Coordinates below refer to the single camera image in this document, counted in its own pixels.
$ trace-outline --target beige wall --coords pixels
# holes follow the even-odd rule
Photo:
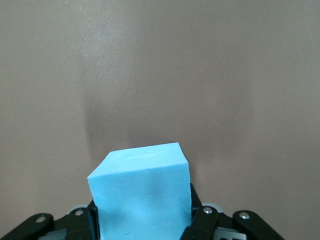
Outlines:
[[[319,1],[0,1],[0,236],[179,142],[200,198],[320,235]]]

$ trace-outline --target foam cube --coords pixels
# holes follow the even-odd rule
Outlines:
[[[191,224],[189,165],[178,143],[112,151],[87,179],[101,240],[178,240]]]

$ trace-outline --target blue foam block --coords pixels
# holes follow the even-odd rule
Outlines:
[[[178,143],[112,151],[87,179],[102,240],[178,240],[191,224],[189,165]]]

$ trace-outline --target bolt head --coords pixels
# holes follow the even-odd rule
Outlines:
[[[39,223],[42,223],[44,220],[46,220],[46,217],[45,217],[45,216],[41,216],[41,217],[38,217],[38,218],[35,220],[35,222],[36,222],[37,224],[39,224]]]
[[[249,214],[246,213],[246,212],[244,212],[244,211],[240,212],[240,213],[239,213],[239,216],[240,216],[240,218],[242,218],[242,219],[244,219],[244,220],[247,220],[247,219],[250,218]]]
[[[212,209],[208,206],[206,206],[203,211],[206,213],[206,214],[212,214]]]
[[[78,210],[78,211],[76,211],[76,212],[74,213],[74,215],[80,216],[80,215],[83,214],[83,213],[84,213],[84,211]]]

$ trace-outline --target gray background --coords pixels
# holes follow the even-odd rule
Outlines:
[[[0,236],[179,142],[203,202],[320,235],[320,2],[0,2]]]

